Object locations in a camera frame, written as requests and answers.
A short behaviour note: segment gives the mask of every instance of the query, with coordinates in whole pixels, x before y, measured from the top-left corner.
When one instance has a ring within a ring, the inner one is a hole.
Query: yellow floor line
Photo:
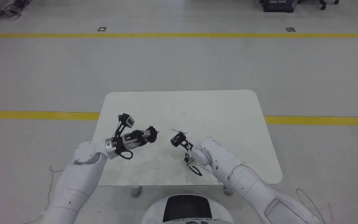
[[[149,32],[115,34],[0,34],[0,38],[358,38],[358,34]]]
[[[98,112],[0,111],[0,119],[98,120]],[[266,124],[358,125],[356,116],[265,116]]]
[[[0,119],[98,120],[98,112],[0,111]]]

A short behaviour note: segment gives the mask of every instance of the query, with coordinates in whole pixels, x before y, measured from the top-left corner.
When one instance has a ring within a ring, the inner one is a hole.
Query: cable
[[[255,3],[256,3],[256,0],[255,0],[255,1],[253,1],[253,7],[254,7],[254,8],[258,8],[258,6],[259,6],[260,4],[262,4],[262,3],[260,3],[260,0],[258,0],[258,4],[257,4],[257,6],[255,6]]]
[[[310,198],[303,190],[301,190],[300,188],[297,188],[297,189],[296,189],[296,194],[297,194],[297,197],[300,199],[301,203],[302,203],[304,206],[306,206],[306,208],[307,208],[308,210],[310,210],[310,209],[307,207],[307,205],[302,201],[300,195],[298,194],[298,191],[301,191],[301,192],[308,198],[308,200],[309,200],[309,201],[312,203],[312,205],[314,206],[315,210],[318,212],[318,214],[319,214],[319,216],[321,217],[323,223],[326,224],[326,221],[324,220],[323,216],[321,215],[321,213],[319,212],[317,206],[313,203],[313,201],[311,200],[311,198]]]
[[[54,171],[54,169],[53,169],[52,166],[49,167],[49,170],[50,170],[51,173],[52,173],[52,175],[51,175],[51,184],[50,184],[49,192],[47,193],[47,205],[46,205],[44,211],[42,212],[41,216],[38,217],[37,219],[35,219],[35,220],[33,220],[33,221],[30,221],[30,222],[23,222],[23,223],[19,223],[19,224],[31,224],[31,223],[34,223],[34,222],[38,221],[39,219],[41,219],[41,218],[45,215],[47,209],[49,208],[49,205],[50,205],[50,194],[51,194],[51,190],[52,190],[52,185],[53,185],[53,183],[54,183],[54,174],[55,174],[56,172],[62,172],[62,171],[64,171],[64,170]]]

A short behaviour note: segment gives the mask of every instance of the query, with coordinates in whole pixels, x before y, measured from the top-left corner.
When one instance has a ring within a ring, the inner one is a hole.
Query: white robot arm
[[[125,127],[133,125],[134,120],[128,114],[119,115],[119,125],[112,138],[96,143],[83,142],[76,148],[72,161],[57,181],[54,200],[42,224],[73,224],[78,212],[95,191],[107,159],[121,156],[129,160],[133,156],[130,150],[157,139],[157,131],[152,126],[121,136]]]
[[[237,156],[223,148],[215,139],[205,138],[192,145],[179,132],[171,143],[186,148],[185,161],[195,174],[201,172],[191,163],[211,167],[213,175],[227,188],[239,194],[259,215],[264,224],[323,223],[306,206],[293,197],[270,187]]]

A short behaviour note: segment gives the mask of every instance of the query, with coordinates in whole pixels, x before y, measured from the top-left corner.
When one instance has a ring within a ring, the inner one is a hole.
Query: white cable
[[[50,205],[50,194],[51,194],[52,185],[53,185],[53,182],[54,182],[54,174],[55,174],[55,172],[62,172],[62,171],[63,171],[63,170],[54,171],[54,169],[53,169],[52,166],[49,167],[49,170],[51,171],[51,174],[52,174],[52,175],[51,175],[51,184],[50,184],[49,192],[47,193],[47,205],[46,205],[44,211],[42,212],[42,214],[41,214],[41,216],[40,216],[39,218],[37,218],[37,219],[35,219],[35,220],[33,220],[33,221],[30,221],[30,222],[23,222],[23,223],[19,223],[19,224],[31,224],[31,223],[34,223],[34,222],[38,221],[39,219],[41,219],[41,218],[45,215],[47,209],[49,208],[49,205]]]
[[[308,200],[310,200],[310,202],[311,202],[312,205],[314,206],[315,210],[318,212],[319,216],[321,217],[323,223],[326,224],[326,221],[324,220],[323,216],[321,215],[321,213],[319,212],[317,206],[313,203],[313,201],[311,200],[311,198],[310,198],[303,190],[301,190],[300,188],[297,188],[297,189],[296,189],[296,194],[297,194],[297,197],[300,199],[301,203],[302,203],[308,210],[310,210],[310,209],[307,207],[307,205],[302,201],[300,195],[298,194],[298,191],[301,191],[301,192],[308,198]]]

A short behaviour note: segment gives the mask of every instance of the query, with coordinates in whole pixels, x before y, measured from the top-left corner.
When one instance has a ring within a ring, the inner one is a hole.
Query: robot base
[[[200,195],[178,194],[152,204],[145,212],[142,224],[164,223],[181,218],[208,218],[234,222],[229,211],[218,202]]]

